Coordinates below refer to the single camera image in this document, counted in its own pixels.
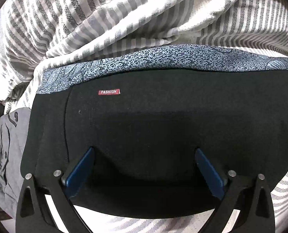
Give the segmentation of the black garment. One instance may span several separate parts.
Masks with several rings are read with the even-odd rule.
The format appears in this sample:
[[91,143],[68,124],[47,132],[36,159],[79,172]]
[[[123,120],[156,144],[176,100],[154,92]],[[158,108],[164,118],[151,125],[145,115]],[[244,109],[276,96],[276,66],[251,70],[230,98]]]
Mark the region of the black garment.
[[21,173],[40,178],[94,148],[75,205],[105,214],[171,218],[217,204],[195,161],[263,174],[288,171],[288,70],[146,70],[35,97]]

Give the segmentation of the dark grey jacket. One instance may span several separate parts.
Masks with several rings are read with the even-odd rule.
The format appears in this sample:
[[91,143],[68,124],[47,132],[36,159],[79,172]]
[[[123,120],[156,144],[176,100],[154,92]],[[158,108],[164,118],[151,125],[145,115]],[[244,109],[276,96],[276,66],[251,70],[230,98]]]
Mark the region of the dark grey jacket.
[[23,185],[20,164],[27,141],[31,110],[19,108],[0,117],[0,208],[12,218]]

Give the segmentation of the blue patterned cloth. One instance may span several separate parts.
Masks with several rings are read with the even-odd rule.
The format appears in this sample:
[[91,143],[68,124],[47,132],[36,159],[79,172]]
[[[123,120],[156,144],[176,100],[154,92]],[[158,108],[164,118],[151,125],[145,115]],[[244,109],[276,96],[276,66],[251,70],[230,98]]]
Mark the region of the blue patterned cloth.
[[288,70],[288,57],[270,57],[234,48],[207,45],[170,45],[120,57],[75,63],[43,75],[38,94],[51,94],[107,75],[162,68],[188,68],[208,72]]

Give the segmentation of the grey white striped bedding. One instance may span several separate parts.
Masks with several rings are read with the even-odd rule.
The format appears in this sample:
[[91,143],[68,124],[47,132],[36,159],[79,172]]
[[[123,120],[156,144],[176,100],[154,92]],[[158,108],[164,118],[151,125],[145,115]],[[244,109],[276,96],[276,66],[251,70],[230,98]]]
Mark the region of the grey white striped bedding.
[[[288,57],[288,0],[0,0],[0,117],[32,110],[48,70],[185,44]],[[286,232],[288,171],[270,194],[275,232]],[[50,194],[44,196],[59,230],[68,232]],[[72,198],[91,232],[200,232],[220,203],[216,198],[197,214],[138,218]]]

